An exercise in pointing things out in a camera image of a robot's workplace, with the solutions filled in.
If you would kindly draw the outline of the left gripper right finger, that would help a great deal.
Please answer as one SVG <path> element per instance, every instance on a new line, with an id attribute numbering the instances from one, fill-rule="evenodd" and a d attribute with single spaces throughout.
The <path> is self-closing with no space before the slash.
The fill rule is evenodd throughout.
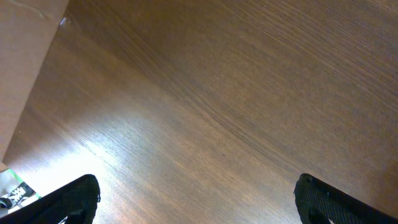
<path id="1" fill-rule="evenodd" d="M 300 175 L 294 196 L 300 220 L 305 224 L 397 224 L 396 218 L 310 174 Z"/>

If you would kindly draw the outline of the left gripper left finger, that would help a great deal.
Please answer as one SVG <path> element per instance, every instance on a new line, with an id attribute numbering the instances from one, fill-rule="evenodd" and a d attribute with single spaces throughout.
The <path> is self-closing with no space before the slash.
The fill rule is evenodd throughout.
<path id="1" fill-rule="evenodd" d="M 86 174 L 1 218 L 1 224 L 92 224 L 100 202 L 97 178 Z"/>

